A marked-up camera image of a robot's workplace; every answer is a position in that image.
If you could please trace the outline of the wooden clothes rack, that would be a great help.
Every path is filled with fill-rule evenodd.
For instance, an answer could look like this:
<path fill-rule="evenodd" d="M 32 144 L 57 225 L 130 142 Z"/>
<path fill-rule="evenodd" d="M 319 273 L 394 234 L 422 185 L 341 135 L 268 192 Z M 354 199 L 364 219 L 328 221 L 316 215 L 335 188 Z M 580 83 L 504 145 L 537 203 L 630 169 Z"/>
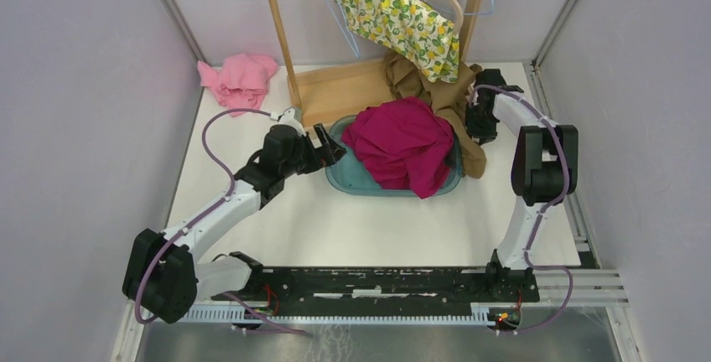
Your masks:
<path fill-rule="evenodd" d="M 390 101 L 392 95 L 382 72 L 380 59 L 365 60 L 297 73 L 288 47 L 278 0 L 268 0 L 287 71 L 289 99 L 302 111 L 302 123 L 332 125 L 344 116 L 355 115 L 368 106 Z M 459 58 L 469 53 L 472 34 L 478 17 L 464 16 L 459 31 Z"/>

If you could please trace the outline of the magenta cloth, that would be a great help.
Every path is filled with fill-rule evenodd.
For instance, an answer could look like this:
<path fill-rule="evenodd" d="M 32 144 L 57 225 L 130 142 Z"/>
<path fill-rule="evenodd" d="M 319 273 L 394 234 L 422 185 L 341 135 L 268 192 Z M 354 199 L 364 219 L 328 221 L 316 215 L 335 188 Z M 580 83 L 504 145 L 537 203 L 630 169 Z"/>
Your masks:
<path fill-rule="evenodd" d="M 454 145 L 449 123 L 415 97 L 372 106 L 344 129 L 342 142 L 381 189 L 435 195 L 447 180 Z"/>

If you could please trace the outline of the brown skirt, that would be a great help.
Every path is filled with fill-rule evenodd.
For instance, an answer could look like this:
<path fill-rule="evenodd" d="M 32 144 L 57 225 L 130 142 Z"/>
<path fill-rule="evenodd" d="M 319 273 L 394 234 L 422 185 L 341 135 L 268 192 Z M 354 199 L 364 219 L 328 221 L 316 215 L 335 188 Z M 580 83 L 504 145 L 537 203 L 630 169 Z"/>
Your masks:
<path fill-rule="evenodd" d="M 391 50 L 386 52 L 383 64 L 384 76 L 393 97 L 418 98 L 429 105 L 436 116 L 447 121 L 459 140 L 463 174 L 482 178 L 487 164 L 485 151 L 469 136 L 465 127 L 469 88 L 483 71 L 482 66 L 461 62 L 458 79 L 454 83 L 446 83 L 427 80 L 410 60 Z"/>

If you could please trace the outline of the yellow patterned cloth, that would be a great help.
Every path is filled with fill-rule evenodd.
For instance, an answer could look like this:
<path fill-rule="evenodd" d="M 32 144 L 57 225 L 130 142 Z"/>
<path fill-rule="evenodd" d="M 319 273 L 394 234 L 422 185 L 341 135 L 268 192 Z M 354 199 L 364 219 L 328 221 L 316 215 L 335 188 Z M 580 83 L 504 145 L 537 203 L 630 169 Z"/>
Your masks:
<path fill-rule="evenodd" d="M 459 78 L 459 26 L 422 0 L 338 0 L 350 32 L 395 51 L 430 82 Z"/>

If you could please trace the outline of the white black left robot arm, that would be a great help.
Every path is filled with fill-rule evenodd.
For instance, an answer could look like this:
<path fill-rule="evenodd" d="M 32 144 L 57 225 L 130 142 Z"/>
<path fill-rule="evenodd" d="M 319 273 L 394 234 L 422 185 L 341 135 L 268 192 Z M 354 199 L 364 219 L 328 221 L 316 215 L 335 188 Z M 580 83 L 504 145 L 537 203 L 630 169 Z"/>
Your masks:
<path fill-rule="evenodd" d="M 331 167 L 345 156 L 345 147 L 323 125 L 315 125 L 314 131 L 318 146 L 297 127 L 271 127 L 262 148 L 229 175 L 227 188 L 212 204 L 181 224 L 161 232 L 145 229 L 135 237 L 122 293 L 133 301 L 138 323 L 156 319 L 175 323 L 196 300 L 223 292 L 235 292 L 247 301 L 262 294 L 263 277 L 246 261 L 234 256 L 204 264 L 199 260 L 232 228 L 279 195 L 289 177 Z"/>

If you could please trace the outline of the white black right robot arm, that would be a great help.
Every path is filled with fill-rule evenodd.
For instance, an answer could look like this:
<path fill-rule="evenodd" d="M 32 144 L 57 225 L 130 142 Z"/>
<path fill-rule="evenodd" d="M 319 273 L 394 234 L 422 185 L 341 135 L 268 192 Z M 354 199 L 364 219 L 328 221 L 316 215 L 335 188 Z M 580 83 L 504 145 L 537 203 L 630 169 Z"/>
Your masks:
<path fill-rule="evenodd" d="M 465 113 L 468 135 L 493 142 L 503 124 L 516 136 L 511 187 L 516 203 L 504 239 L 485 267 L 486 295 L 504 302 L 534 290 L 532 262 L 537 236 L 549 215 L 577 185 L 579 131 L 544 116 L 498 69 L 482 70 L 470 89 Z"/>

